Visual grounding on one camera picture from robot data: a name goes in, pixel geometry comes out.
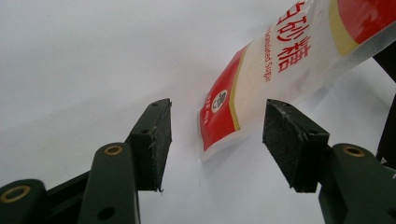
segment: white background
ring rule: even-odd
[[[48,189],[88,171],[146,106],[170,98],[163,193],[140,192],[142,223],[323,223],[297,194],[262,130],[205,163],[197,113],[233,55],[292,0],[1,1],[0,186]],[[331,133],[376,151],[396,87],[370,59],[298,105]]]

